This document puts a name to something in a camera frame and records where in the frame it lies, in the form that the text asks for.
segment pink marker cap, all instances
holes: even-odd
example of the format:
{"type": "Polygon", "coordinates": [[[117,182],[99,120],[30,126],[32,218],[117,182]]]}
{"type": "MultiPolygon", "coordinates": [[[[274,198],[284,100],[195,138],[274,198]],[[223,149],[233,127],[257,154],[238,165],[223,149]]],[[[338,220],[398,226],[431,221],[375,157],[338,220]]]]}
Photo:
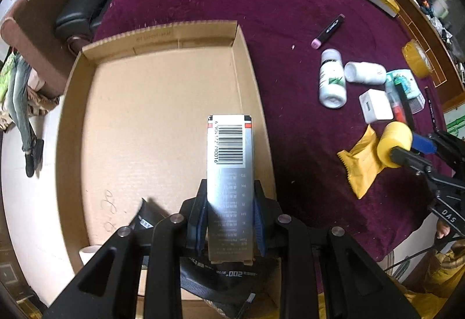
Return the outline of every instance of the pink marker cap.
{"type": "Polygon", "coordinates": [[[321,41],[318,39],[314,39],[311,43],[311,47],[313,49],[318,49],[321,46],[321,41]]]}

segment metal bolt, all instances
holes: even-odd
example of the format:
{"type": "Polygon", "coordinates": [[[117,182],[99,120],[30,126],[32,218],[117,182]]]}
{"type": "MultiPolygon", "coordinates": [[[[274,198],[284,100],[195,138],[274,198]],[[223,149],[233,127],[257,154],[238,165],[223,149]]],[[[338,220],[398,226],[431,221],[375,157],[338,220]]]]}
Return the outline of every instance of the metal bolt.
{"type": "Polygon", "coordinates": [[[184,221],[184,215],[182,215],[180,213],[173,214],[170,217],[170,221],[173,222],[173,223],[181,223],[182,221],[184,221]]]}
{"type": "Polygon", "coordinates": [[[118,229],[118,236],[124,238],[131,233],[131,228],[128,226],[124,226],[118,229]]]}
{"type": "Polygon", "coordinates": [[[288,224],[288,223],[291,223],[292,221],[292,218],[290,215],[287,215],[287,214],[281,214],[279,217],[278,217],[278,222],[279,223],[284,223],[284,224],[288,224]]]}
{"type": "Polygon", "coordinates": [[[346,232],[344,231],[344,229],[342,227],[339,227],[339,226],[334,226],[332,229],[331,229],[331,232],[334,236],[343,236],[346,232]]]}

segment barcode number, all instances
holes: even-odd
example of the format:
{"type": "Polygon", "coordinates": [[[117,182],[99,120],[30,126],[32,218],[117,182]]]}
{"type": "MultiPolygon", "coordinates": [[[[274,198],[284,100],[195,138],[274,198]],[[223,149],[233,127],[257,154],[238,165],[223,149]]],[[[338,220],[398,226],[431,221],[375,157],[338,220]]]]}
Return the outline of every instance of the barcode number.
{"type": "Polygon", "coordinates": [[[243,164],[242,125],[218,125],[217,164],[243,164]]]}

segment brown sofa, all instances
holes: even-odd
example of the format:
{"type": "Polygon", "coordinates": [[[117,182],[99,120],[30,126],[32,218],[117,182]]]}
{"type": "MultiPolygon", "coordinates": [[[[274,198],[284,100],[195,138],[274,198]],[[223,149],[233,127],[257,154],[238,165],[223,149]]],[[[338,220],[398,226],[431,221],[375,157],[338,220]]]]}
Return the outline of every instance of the brown sofa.
{"type": "Polygon", "coordinates": [[[74,56],[55,38],[55,19],[68,0],[16,0],[1,21],[0,34],[46,81],[41,93],[64,92],[74,56]]]}

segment plastic bottle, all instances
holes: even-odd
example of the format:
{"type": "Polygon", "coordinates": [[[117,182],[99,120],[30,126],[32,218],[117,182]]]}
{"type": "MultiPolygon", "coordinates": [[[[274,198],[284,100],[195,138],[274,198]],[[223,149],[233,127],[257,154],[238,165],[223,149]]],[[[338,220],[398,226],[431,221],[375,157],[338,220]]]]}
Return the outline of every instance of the plastic bottle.
{"type": "Polygon", "coordinates": [[[341,108],[347,102],[342,58],[336,49],[326,49],[321,54],[319,100],[330,109],[341,108]]]}

